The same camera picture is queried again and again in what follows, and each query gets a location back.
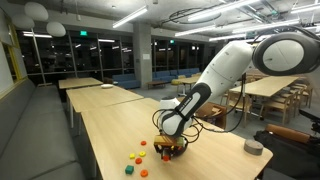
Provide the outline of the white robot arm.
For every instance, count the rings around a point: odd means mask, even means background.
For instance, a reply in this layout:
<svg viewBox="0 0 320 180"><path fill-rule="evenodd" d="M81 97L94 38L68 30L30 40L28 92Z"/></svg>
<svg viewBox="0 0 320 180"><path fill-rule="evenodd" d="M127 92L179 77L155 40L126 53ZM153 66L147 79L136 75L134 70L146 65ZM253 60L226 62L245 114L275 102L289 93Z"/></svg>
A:
<svg viewBox="0 0 320 180"><path fill-rule="evenodd" d="M186 150L188 140L182 133L191 126L194 113L209 98L230 88L250 65L271 76L310 73L319 67L319 38L303 29L273 35L257 46L243 41L224 46L183 100L161 99L154 147L162 160L168 161Z"/></svg>

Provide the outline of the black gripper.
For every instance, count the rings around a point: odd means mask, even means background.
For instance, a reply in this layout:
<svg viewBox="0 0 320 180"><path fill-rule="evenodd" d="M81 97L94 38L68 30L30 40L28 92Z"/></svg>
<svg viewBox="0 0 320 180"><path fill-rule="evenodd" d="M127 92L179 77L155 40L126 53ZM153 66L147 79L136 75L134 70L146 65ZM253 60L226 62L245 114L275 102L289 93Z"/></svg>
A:
<svg viewBox="0 0 320 180"><path fill-rule="evenodd" d="M154 148L157 153L161 154L161 159L163 159L164 155L169 155L169 159L171 160L173 157L172 150L175 146L162 146L162 145L155 145Z"/></svg>

